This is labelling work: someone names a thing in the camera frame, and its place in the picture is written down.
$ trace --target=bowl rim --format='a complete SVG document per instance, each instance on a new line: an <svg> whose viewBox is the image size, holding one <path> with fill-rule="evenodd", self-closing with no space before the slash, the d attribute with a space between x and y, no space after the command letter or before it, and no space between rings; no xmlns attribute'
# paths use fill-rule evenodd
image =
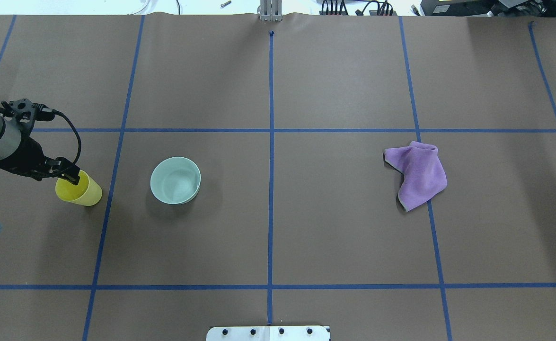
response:
<svg viewBox="0 0 556 341"><path fill-rule="evenodd" d="M193 194L189 198L187 198L183 201L167 202L167 201L164 201L163 199L160 199L159 197L157 197L156 194L154 193L154 189L152 188L152 179L154 177L154 173L156 172L156 170L158 169L159 166L161 166L164 162L169 162L170 160L174 160L174 159L183 160L183 161L189 162L189 164L194 165L194 169L196 170L196 173L198 174L198 182L196 183L196 190L194 190ZM158 199L159 201L161 201L165 204L179 205L179 204L188 203L189 201L191 201L191 199L193 199L196 196L196 194L198 194L198 191L200 190L200 183L201 182L202 182L202 174L200 174L200 168L198 167L198 165L195 162L193 162L192 160L190 160L189 158L186 158L186 157L170 157L170 158L162 160L159 164L157 164L155 166L154 170L152 171L152 175L150 176L150 190L152 191L152 195L156 199Z"/></svg>

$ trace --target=white floor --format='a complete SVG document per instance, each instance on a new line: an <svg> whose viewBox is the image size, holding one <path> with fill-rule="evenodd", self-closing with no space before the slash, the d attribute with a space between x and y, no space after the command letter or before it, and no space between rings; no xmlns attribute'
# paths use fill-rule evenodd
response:
<svg viewBox="0 0 556 341"><path fill-rule="evenodd" d="M226 0L179 0L184 15L230 15L256 13L259 0L232 0L223 9ZM421 0L391 0L398 15L414 15L411 5L420 9ZM316 15L321 0L283 0L282 12ZM353 14L365 2L347 0L347 9ZM156 11L177 14L176 0L0 0L0 15L128 15L148 14Z"/></svg>

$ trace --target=black cable bundle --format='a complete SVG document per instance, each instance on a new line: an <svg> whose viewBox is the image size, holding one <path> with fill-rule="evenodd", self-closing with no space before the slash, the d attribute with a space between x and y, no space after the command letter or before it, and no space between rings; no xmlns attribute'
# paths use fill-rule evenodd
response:
<svg viewBox="0 0 556 341"><path fill-rule="evenodd" d="M320 10L320 15L349 15L347 12L347 6L345 5L345 0L341 0L339 5L339 0L330 0L330 8L328 7L328 0L322 1L322 9Z"/></svg>
<svg viewBox="0 0 556 341"><path fill-rule="evenodd" d="M384 2L379 2L377 0L370 0L366 2L366 6L360 11L359 9L355 12L357 15L364 15L368 5L375 2L377 4L377 15L387 16L393 15L393 6L392 4L388 3L387 0Z"/></svg>
<svg viewBox="0 0 556 341"><path fill-rule="evenodd" d="M76 130L76 127L74 127L72 121L70 121L70 119L68 119L68 117L64 113L62 113L60 111L57 111L55 109L52 110L51 114L55 114L55 115L63 118L68 123L70 128L72 128L72 131L76 135L76 141L78 142L78 149L76 150L76 157L74 158L74 161L72 161L72 165L67 166L63 169L56 170L53 173L49 173L49 174L46 174L46 175L38 175L37 179L46 179L46 178L59 177L59 175L62 175L63 173L65 173L68 169L72 168L76 164L76 162L78 162L78 160L80 159L80 153L82 151L82 140L80 139L80 135L78 134L78 130Z"/></svg>

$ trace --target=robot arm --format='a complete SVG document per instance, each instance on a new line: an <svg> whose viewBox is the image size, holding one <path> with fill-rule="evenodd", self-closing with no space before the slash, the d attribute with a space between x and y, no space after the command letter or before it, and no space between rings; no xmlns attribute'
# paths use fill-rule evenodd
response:
<svg viewBox="0 0 556 341"><path fill-rule="evenodd" d="M81 141L72 122L61 112L28 99L3 101L0 108L0 168L13 174L37 181L58 177L78 184L78 162ZM42 147L29 135L36 121L51 121L56 115L64 118L78 140L78 153L74 161L63 157L49 158Z"/></svg>

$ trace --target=plastic cup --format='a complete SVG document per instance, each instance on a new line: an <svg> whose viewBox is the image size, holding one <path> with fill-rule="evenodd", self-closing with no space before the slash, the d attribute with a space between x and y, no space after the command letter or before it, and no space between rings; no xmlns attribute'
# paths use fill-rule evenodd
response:
<svg viewBox="0 0 556 341"><path fill-rule="evenodd" d="M78 173L80 181L77 185L64 179L57 179L55 193L59 199L83 206L92 206L101 200L101 187L83 170Z"/></svg>
<svg viewBox="0 0 556 341"><path fill-rule="evenodd" d="M200 169L184 157L160 162L152 172L150 188L159 201L178 205L189 202L200 190Z"/></svg>

